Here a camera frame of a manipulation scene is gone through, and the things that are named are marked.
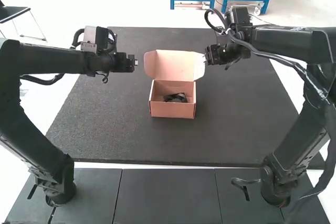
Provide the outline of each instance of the white floor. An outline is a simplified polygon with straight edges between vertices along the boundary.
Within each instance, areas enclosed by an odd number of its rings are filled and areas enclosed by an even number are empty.
[[[169,10],[170,0],[2,0],[7,5],[29,6],[48,38],[48,44],[69,47],[74,32],[85,25],[136,27],[207,27],[201,10]],[[267,15],[260,18],[280,25],[336,26],[334,0],[271,0]],[[20,29],[31,31],[31,25],[18,20]],[[13,27],[1,27],[13,37]],[[303,83],[291,69],[272,62],[279,78],[298,111],[302,109]],[[29,118],[45,134],[75,84],[77,75],[66,75],[51,87],[23,82],[28,90],[22,97],[22,106]],[[325,158],[326,149],[322,151]],[[162,168],[113,164],[77,163],[77,167]],[[4,221],[28,177],[25,165],[0,147],[0,222]],[[320,171],[309,171],[313,184]],[[320,200],[331,223],[336,223],[333,200],[336,196],[336,178],[321,193]]]

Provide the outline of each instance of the box lid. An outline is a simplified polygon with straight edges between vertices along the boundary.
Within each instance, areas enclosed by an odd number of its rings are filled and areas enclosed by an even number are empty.
[[[204,62],[204,54],[198,52],[156,50],[144,55],[145,72],[154,80],[197,80],[204,75]]]

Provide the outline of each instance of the chair leg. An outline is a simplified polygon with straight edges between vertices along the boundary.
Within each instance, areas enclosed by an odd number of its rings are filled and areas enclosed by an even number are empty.
[[[6,36],[3,34],[1,30],[0,30],[0,34],[2,35],[2,37],[6,38]]]
[[[15,25],[15,23],[14,23],[14,19],[12,19],[12,22],[13,22],[14,28],[15,28],[15,30],[16,30],[16,33],[20,36],[20,34],[19,34],[19,32],[18,32],[18,30],[17,30],[17,28],[16,28],[16,25]]]
[[[41,32],[43,38],[37,38],[37,37],[32,37],[32,36],[26,36],[26,35],[22,35],[22,34],[20,35],[20,37],[26,37],[26,38],[39,39],[39,40],[47,41],[47,38],[46,38],[46,36],[44,35],[44,33],[42,32],[40,26],[38,25],[38,22],[36,21],[35,17],[34,17],[33,14],[31,13],[31,11],[29,11],[29,12],[30,12],[31,16],[33,17],[33,19],[34,19],[34,21],[35,21],[35,23],[36,23],[38,29],[40,30],[40,32]]]

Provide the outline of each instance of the wheel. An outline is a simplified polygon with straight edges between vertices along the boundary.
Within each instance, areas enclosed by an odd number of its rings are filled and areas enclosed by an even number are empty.
[[[256,16],[259,16],[260,15],[260,13],[261,13],[261,9],[259,8],[259,7],[254,7],[254,14],[256,15]]]

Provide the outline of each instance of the black rubber mat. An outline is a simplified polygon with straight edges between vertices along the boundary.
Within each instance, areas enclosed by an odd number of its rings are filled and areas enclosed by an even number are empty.
[[[211,29],[113,27],[118,50],[135,54],[134,73],[81,76],[48,138],[77,161],[258,167],[298,113],[267,59],[241,60],[228,71],[206,67],[196,82],[194,120],[151,118],[151,79],[143,55],[156,49],[204,52]],[[318,154],[311,168],[323,168]]]
[[[117,202],[121,169],[75,169],[76,195],[65,206],[46,204],[38,187],[28,200],[35,176],[31,175],[15,201],[7,224],[111,224]]]
[[[288,208],[268,205],[260,184],[246,191],[231,178],[259,178],[258,169],[75,169],[77,194],[62,207],[51,208],[31,175],[6,223],[10,224],[283,224]],[[292,202],[311,190],[300,179]],[[292,224],[330,224],[318,197],[296,214]]]

